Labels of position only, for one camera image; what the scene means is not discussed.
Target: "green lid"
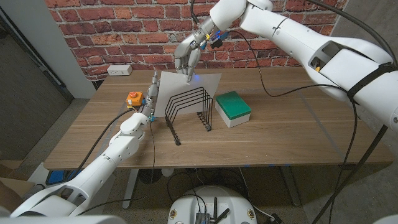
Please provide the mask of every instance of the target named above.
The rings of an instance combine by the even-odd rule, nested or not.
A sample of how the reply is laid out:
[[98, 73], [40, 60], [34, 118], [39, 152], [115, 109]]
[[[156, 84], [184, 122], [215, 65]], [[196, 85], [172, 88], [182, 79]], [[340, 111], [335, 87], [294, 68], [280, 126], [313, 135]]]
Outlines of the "green lid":
[[216, 101], [230, 120], [251, 113], [250, 107], [235, 91], [217, 96]]

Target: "green and white box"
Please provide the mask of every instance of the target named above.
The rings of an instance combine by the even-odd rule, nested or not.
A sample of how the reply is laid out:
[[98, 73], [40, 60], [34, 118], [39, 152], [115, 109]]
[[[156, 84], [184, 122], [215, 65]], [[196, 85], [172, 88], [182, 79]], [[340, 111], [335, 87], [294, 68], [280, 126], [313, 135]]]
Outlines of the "green and white box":
[[216, 97], [216, 110], [229, 128], [249, 121], [251, 109], [235, 92]]

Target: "power strip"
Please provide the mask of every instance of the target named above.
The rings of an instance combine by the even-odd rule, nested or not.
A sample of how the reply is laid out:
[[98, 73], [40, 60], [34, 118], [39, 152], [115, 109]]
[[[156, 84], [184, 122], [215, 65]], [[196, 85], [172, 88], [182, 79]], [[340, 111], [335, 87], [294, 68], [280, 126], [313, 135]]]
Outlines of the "power strip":
[[107, 71], [109, 75], [130, 75], [132, 68], [131, 65], [111, 65]]

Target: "wooden table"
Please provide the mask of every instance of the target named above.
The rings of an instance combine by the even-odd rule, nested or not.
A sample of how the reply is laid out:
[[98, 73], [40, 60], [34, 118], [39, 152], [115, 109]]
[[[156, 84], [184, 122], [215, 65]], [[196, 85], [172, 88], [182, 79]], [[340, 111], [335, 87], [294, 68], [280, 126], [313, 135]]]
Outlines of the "wooden table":
[[[251, 107], [249, 122], [229, 129], [213, 109], [210, 132], [195, 114], [180, 115], [174, 128], [182, 142], [176, 146], [165, 119], [152, 124], [155, 137], [156, 168], [241, 167], [341, 164], [353, 130], [352, 109], [330, 98], [318, 88], [271, 98], [261, 86], [258, 69], [206, 69], [198, 73], [222, 73], [216, 95], [236, 90]], [[264, 84], [273, 94], [313, 84], [304, 69], [263, 68]], [[94, 97], [44, 162], [50, 170], [75, 169], [106, 125], [126, 110], [124, 100], [130, 91], [146, 93], [153, 71], [133, 71], [128, 77], [108, 77]], [[103, 138], [88, 159], [89, 164], [106, 149], [123, 116]], [[148, 169], [153, 163], [149, 128], [137, 153], [119, 168]], [[348, 162], [358, 162], [375, 134], [359, 120], [358, 131]], [[368, 163], [390, 163], [394, 156], [383, 144]]]

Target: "orange button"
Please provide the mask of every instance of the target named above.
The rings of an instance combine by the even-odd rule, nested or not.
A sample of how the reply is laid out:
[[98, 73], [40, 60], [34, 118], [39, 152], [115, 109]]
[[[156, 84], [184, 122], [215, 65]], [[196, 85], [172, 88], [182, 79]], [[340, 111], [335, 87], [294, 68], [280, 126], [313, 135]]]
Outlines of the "orange button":
[[130, 95], [131, 98], [137, 97], [137, 93], [136, 92], [130, 92], [129, 95]]

